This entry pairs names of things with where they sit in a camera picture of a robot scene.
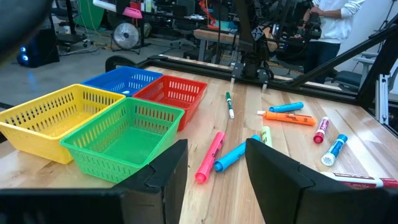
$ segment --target wooden table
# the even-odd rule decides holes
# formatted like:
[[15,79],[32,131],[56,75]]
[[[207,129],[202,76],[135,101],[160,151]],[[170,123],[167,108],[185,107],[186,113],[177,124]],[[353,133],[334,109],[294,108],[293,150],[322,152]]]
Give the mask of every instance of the wooden table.
[[[271,127],[274,148],[318,171],[341,172],[398,179],[398,139],[358,106],[320,100],[276,90],[261,93],[259,87],[202,77],[163,68],[148,70],[208,83],[206,94],[188,126],[177,139],[188,139],[188,179],[180,223],[264,223],[254,195],[245,158],[223,173],[212,171],[206,184],[196,184],[194,173],[218,131],[226,133],[221,156],[253,134],[263,125]],[[235,119],[229,119],[225,93],[233,99]],[[320,120],[331,120],[323,144],[312,140],[316,127],[265,121],[256,114],[271,105],[296,101],[305,107],[295,111]],[[348,142],[333,167],[320,162],[338,134]],[[8,142],[0,145],[0,188],[16,187],[112,187],[105,180],[82,174],[74,162],[61,165],[15,150]]]
[[[199,48],[199,61],[205,61],[206,43],[208,41],[218,42],[218,32],[210,30],[196,29],[193,31],[193,35],[200,40]],[[220,43],[232,45],[234,41],[234,34],[220,34]],[[235,44],[239,43],[239,35],[236,36]]]

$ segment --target blue marker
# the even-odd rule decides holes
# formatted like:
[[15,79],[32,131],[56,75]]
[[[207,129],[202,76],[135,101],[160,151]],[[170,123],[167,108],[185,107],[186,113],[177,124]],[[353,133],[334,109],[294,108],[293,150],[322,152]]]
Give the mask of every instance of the blue marker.
[[[261,138],[260,136],[258,136],[257,134],[251,136],[251,138],[260,141],[261,142]],[[215,163],[214,163],[214,169],[217,172],[223,172],[224,170],[226,170],[232,163],[236,162],[237,160],[239,160],[239,158],[244,154],[246,149],[246,141],[244,141],[242,144],[240,144],[238,147],[236,147],[235,149],[233,149],[231,152],[229,152],[227,155],[225,155],[224,157],[222,157],[221,159],[218,159]]]
[[298,102],[298,103],[291,103],[289,105],[271,106],[269,108],[269,111],[281,113],[281,112],[286,112],[286,111],[298,110],[303,107],[304,107],[304,104],[302,102]]
[[324,156],[322,156],[321,162],[325,166],[332,166],[335,163],[335,160],[342,150],[344,143],[348,140],[348,137],[344,134],[339,134],[335,143],[331,145],[330,149],[326,152]]

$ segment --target orange highlighter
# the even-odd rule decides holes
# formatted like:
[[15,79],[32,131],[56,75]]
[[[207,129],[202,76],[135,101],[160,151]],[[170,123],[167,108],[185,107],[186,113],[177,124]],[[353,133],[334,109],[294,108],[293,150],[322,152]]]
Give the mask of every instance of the orange highlighter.
[[305,115],[273,113],[270,111],[266,111],[263,116],[265,119],[273,119],[277,121],[286,121],[286,122],[305,124],[311,126],[314,126],[317,123],[315,118]]

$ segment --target person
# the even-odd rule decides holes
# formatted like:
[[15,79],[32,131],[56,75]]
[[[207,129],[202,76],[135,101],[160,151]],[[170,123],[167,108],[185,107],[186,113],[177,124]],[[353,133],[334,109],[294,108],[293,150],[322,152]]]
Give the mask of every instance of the person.
[[[311,13],[318,13],[321,20],[322,35],[308,44],[304,73],[327,63],[337,56],[343,43],[353,28],[353,16],[361,9],[365,0],[313,0],[314,7],[304,15],[304,26]],[[324,84],[330,72],[314,78],[314,82]]]

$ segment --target white shirt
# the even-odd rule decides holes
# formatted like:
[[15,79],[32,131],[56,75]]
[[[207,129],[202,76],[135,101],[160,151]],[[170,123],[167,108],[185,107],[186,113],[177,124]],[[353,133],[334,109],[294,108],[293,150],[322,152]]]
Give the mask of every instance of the white shirt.
[[318,40],[333,44],[343,43],[351,33],[354,15],[361,9],[365,0],[313,0],[322,11],[341,9],[341,19],[320,16],[322,35]]

